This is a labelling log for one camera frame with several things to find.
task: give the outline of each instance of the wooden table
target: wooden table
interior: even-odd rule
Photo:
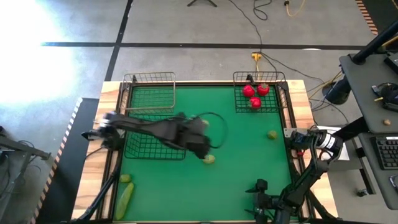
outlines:
[[[303,80],[287,80],[289,84],[289,93],[292,100],[292,106],[294,111],[295,122],[298,128],[310,128],[313,122],[313,116],[308,102],[307,92]],[[120,82],[104,82],[101,97],[99,99],[98,109],[95,119],[99,121],[104,113],[115,110],[118,94],[119,94]],[[90,153],[101,145],[101,141],[93,141],[90,143],[88,152]],[[88,206],[92,203],[94,198],[97,196],[101,188],[103,179],[104,166],[106,160],[107,150],[99,151],[89,158],[85,162],[83,173],[81,176],[80,186],[73,210],[72,218],[78,218],[82,215]],[[310,161],[310,153],[304,155],[304,161],[306,165]],[[319,199],[322,205],[334,216],[338,216],[333,194],[331,192],[328,174],[323,174],[322,178],[316,182],[312,187],[312,191],[315,196]],[[109,208],[111,189],[108,191],[104,200],[103,216],[106,217]],[[308,210],[303,208],[303,214],[306,215]]]

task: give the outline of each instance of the concrete floor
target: concrete floor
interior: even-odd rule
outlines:
[[[214,0],[219,7],[213,8],[205,1],[198,1],[187,8],[188,2],[134,0],[123,42],[259,43],[254,29],[230,2]],[[264,44],[364,45],[374,37],[355,1],[308,0],[297,17],[289,18],[283,1],[274,0],[265,7],[268,21],[253,16],[252,1],[234,2],[258,25]],[[0,88],[1,96],[10,96],[0,98],[0,124],[10,137],[31,141],[37,148],[56,154],[76,100],[99,97],[113,49],[37,45],[39,42],[114,42],[126,3],[127,0],[41,0],[18,8],[35,19],[17,23],[20,29],[8,27],[21,43],[18,47],[5,46],[8,60]],[[298,1],[292,1],[293,9],[298,5]],[[26,30],[31,31],[28,33],[32,36],[26,35]],[[235,71],[254,70],[252,51],[121,48],[112,80],[121,80],[127,72],[153,71],[173,71],[179,80],[229,80]],[[335,76],[339,56],[354,53],[341,50],[264,52],[323,80]],[[265,61],[259,66],[261,70],[272,69]],[[319,84],[280,65],[277,69],[285,73],[286,79],[304,79],[307,89]],[[315,98],[321,97],[320,93],[315,95]],[[361,116],[353,96],[339,108],[350,121]],[[314,112],[314,117],[319,124],[345,123],[342,115],[331,107]],[[30,166],[24,176],[25,184],[0,200],[0,214],[9,201],[1,223],[19,223],[32,216],[49,164],[35,160],[33,165],[39,166],[41,172]],[[398,212],[388,210],[380,194],[355,196],[355,189],[364,187],[359,172],[330,173],[330,182],[340,217],[398,223]]]

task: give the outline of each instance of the keyboard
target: keyboard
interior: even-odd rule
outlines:
[[[373,137],[371,142],[379,159],[380,168],[398,170],[398,137]]]

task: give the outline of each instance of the wire basket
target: wire basket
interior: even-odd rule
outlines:
[[[281,82],[286,81],[282,72],[234,72],[233,81],[237,113],[278,113],[287,107],[284,89],[280,85]],[[255,94],[254,96],[261,99],[261,107],[252,109],[249,103],[250,98],[243,95],[243,87],[251,85],[256,89],[263,83],[269,86],[269,93],[265,96]]]
[[[172,115],[134,114],[134,117],[149,121],[158,121]],[[186,150],[172,149],[162,144],[158,139],[147,134],[128,131],[124,157],[128,159],[155,159],[181,161],[185,159]]]
[[[130,93],[129,104],[119,107],[134,114],[173,113],[175,74],[173,72],[129,73],[123,76],[121,95]]]

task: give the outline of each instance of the green surface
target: green surface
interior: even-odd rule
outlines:
[[[269,182],[268,194],[279,195],[290,183],[279,113],[236,113],[233,87],[178,87],[175,113],[187,116],[212,111],[228,123],[223,147],[212,149],[214,164],[205,164],[187,152],[182,161],[155,161],[123,157],[122,174],[135,185],[125,221],[252,220],[252,195],[244,193],[259,178]],[[204,116],[206,134],[217,145],[223,135],[221,121]],[[127,184],[119,184],[117,200]]]

